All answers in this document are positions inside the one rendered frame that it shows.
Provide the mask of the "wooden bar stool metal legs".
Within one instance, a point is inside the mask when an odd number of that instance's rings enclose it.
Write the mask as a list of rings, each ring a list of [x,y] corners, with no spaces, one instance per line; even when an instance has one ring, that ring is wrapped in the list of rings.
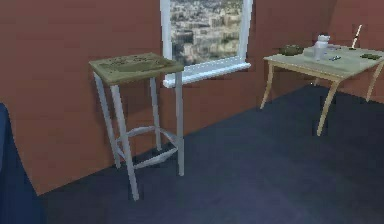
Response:
[[[185,171],[182,96],[184,66],[152,52],[93,60],[89,64],[93,70],[114,163],[116,168],[120,168],[121,158],[125,160],[133,199],[139,199],[136,169],[165,162],[173,154],[177,154],[178,173],[183,176]],[[175,75],[176,133],[160,127],[156,78],[168,73]],[[144,79],[150,82],[154,124],[127,130],[119,86]],[[174,147],[143,162],[133,164],[129,138],[151,131],[155,133],[158,151],[162,150],[161,135],[164,135]]]

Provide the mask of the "white framed window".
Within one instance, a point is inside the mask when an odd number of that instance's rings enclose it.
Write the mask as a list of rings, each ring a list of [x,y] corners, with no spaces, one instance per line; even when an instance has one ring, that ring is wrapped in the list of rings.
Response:
[[[184,66],[163,85],[190,84],[248,69],[253,0],[160,0],[162,54]]]

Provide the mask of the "dark green bowl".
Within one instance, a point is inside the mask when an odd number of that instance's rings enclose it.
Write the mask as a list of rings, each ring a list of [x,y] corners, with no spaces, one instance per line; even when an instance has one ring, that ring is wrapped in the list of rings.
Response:
[[[302,54],[304,48],[299,45],[285,45],[279,49],[279,53],[285,56],[295,56]]]

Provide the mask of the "pale wooden table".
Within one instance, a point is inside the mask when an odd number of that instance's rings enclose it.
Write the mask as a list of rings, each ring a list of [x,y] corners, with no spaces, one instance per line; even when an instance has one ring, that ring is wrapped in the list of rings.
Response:
[[[264,57],[264,60],[268,62],[268,79],[260,108],[264,108],[264,105],[268,99],[272,87],[275,67],[315,77],[315,83],[318,83],[319,79],[324,79],[331,82],[331,87],[325,99],[322,114],[320,116],[319,124],[317,127],[318,136],[320,136],[322,133],[329,107],[339,84],[344,80],[352,78],[362,73],[363,71],[366,71],[367,69],[376,67],[366,95],[366,101],[369,101],[375,86],[376,79],[379,77],[381,70],[384,67],[384,51],[361,48],[349,50],[348,46],[340,46],[334,44],[330,44],[330,47],[331,50],[327,50],[326,54],[319,61],[314,59],[313,47],[305,48],[302,54],[295,56],[284,56],[282,54],[276,54]],[[363,54],[376,54],[382,55],[382,57],[378,60],[370,60],[361,58],[360,56]],[[340,56],[341,59],[330,61],[329,59],[334,56]]]

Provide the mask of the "white spray bottle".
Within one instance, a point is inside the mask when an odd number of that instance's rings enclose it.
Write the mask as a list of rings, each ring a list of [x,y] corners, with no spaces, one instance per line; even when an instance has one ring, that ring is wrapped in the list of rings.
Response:
[[[330,36],[327,34],[320,34],[317,38],[316,43],[313,46],[314,49],[314,59],[319,61],[325,54],[325,51],[328,47],[328,42],[330,40]]]

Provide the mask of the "white candle on dark base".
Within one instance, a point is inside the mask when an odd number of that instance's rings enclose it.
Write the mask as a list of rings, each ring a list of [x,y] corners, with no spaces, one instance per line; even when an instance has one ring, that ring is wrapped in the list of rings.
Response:
[[[358,29],[357,29],[357,31],[356,31],[356,34],[355,34],[355,36],[354,36],[354,38],[353,38],[353,40],[352,40],[352,44],[351,44],[351,46],[349,47],[349,50],[355,50],[355,46],[356,46],[357,40],[358,40],[358,38],[359,38],[359,35],[360,35],[360,32],[361,32],[362,27],[363,27],[363,24],[360,24],[360,25],[358,26]]]

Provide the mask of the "blue furniture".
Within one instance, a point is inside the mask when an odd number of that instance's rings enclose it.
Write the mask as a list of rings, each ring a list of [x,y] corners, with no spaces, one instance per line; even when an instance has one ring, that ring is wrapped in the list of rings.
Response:
[[[18,154],[9,113],[3,103],[0,103],[0,224],[47,224]]]

